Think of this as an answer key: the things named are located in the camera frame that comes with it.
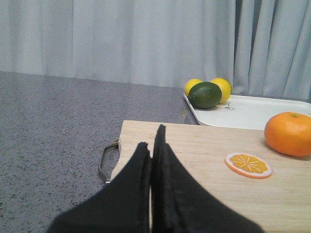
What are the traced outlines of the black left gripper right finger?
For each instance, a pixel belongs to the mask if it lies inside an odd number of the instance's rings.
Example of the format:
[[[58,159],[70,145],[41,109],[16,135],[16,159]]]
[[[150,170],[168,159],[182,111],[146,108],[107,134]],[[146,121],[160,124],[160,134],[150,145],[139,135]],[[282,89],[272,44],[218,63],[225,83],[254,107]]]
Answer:
[[[184,168],[160,125],[152,161],[152,231],[155,233],[261,233],[255,222],[207,192]]]

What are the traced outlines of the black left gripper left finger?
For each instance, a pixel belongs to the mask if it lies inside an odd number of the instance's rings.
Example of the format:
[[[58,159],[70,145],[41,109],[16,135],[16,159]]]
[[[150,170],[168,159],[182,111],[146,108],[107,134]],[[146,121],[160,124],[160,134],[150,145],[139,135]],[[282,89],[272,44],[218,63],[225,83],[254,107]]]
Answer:
[[[48,232],[147,233],[151,163],[147,143],[139,143],[110,184],[56,217]]]

